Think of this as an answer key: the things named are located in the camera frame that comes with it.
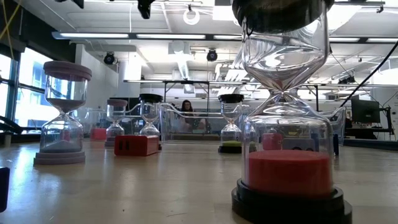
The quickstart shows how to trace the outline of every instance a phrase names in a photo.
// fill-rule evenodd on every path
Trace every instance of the computer monitor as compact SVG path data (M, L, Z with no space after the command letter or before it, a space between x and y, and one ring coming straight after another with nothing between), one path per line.
M380 123L379 102L370 100L351 100L353 121L359 123Z

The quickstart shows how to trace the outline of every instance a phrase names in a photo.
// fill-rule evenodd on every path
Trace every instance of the green sand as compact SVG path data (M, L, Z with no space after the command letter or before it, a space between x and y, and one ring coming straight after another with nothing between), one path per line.
M223 142L223 146L228 146L228 147L241 147L242 143L238 141L226 141Z

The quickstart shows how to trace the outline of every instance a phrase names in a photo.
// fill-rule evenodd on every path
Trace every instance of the black base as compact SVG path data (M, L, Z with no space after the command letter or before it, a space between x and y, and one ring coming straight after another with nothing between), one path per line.
M328 198L292 198L260 194L240 179L232 190L232 209L252 223L352 224L353 212L339 188Z
M219 153L234 153L234 154L241 154L242 147L241 146L220 146L218 148Z
M4 212L7 208L9 180L10 169L0 167L0 212Z

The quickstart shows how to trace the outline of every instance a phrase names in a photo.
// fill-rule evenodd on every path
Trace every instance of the black hourglass lid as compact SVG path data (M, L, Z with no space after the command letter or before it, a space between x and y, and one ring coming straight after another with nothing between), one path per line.
M303 28L322 14L335 0L233 0L232 10L239 25L246 18L247 33L278 34Z
M244 96L242 94L224 94L220 95L218 99L223 103L240 103L243 101Z
M159 96L152 93L142 93L139 95L139 101L142 100L148 103L160 103L163 100L163 96Z

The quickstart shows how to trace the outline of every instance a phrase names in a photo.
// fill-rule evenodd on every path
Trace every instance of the red sand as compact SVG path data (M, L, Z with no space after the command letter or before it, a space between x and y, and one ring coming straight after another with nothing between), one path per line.
M248 155L246 185L260 192L317 197L331 192L329 155L322 152L277 150Z

